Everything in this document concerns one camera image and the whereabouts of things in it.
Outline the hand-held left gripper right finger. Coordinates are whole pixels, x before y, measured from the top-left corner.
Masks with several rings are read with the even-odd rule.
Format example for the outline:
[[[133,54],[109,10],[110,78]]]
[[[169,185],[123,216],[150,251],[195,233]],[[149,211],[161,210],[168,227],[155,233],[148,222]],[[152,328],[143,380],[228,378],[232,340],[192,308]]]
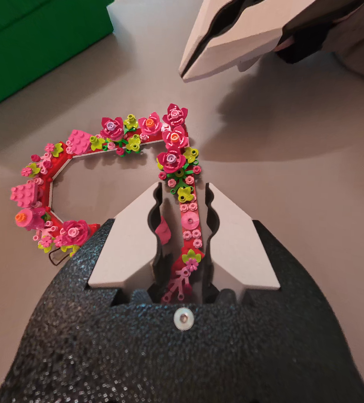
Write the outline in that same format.
[[[212,183],[205,187],[207,225],[211,234],[205,255],[205,300],[230,289],[242,300],[247,289],[279,290],[252,218]]]

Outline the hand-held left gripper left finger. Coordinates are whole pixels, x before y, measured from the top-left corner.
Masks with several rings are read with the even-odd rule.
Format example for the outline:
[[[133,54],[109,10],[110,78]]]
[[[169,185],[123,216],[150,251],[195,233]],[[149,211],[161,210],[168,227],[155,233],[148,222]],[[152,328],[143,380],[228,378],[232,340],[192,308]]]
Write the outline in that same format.
[[[120,288],[130,296],[154,284],[162,249],[155,232],[161,204],[162,185],[156,182],[117,214],[89,278],[90,287]]]

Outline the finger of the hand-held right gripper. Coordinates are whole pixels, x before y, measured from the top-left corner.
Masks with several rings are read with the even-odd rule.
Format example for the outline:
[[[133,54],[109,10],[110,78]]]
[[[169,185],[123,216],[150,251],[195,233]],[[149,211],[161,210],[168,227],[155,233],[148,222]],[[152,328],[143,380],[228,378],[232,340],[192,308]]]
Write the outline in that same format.
[[[241,0],[202,2],[179,67],[180,77],[188,76],[189,69],[212,38],[233,26],[241,13],[241,7]]]
[[[364,1],[265,0],[242,1],[241,13],[225,33],[212,38],[188,71],[184,82],[210,77],[237,66],[249,69],[262,55],[279,50],[283,28],[336,22]]]

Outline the red lego heart flower wreath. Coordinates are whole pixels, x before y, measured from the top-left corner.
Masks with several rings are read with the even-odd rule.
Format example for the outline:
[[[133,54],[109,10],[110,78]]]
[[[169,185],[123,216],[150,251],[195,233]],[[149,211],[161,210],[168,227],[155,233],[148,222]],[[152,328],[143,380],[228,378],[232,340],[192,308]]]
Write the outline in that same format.
[[[140,153],[144,144],[162,140],[166,151],[156,158],[159,179],[169,187],[170,194],[178,198],[184,244],[180,257],[172,265],[161,302],[183,301],[192,292],[189,277],[204,257],[200,250],[203,240],[195,189],[195,176],[201,173],[201,167],[199,151],[189,143],[187,115],[187,108],[171,103],[162,119],[156,112],[139,119],[133,114],[126,120],[104,117],[102,129],[96,136],[73,130],[66,143],[48,143],[45,154],[32,155],[31,163],[22,169],[21,175],[28,179],[26,184],[11,188],[10,199],[21,208],[14,219],[16,225],[35,230],[33,240],[45,253],[54,252],[55,245],[56,250],[64,253],[71,250],[69,256],[73,256],[100,225],[87,224],[84,220],[61,221],[51,209],[54,179],[72,158],[102,152],[116,152],[124,157]]]

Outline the person's right hand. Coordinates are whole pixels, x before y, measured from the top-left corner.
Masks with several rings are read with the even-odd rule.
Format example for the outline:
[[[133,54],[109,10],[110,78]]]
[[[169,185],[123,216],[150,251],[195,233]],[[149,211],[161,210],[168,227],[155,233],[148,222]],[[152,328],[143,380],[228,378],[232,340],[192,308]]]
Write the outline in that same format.
[[[344,67],[364,77],[364,5],[329,31],[322,51],[333,52]]]

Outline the green box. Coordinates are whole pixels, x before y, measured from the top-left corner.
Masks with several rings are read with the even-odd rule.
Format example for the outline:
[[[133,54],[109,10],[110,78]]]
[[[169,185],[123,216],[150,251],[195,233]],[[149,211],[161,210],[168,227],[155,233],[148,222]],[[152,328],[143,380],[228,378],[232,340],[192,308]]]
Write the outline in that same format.
[[[0,0],[0,102],[113,32],[110,0]]]

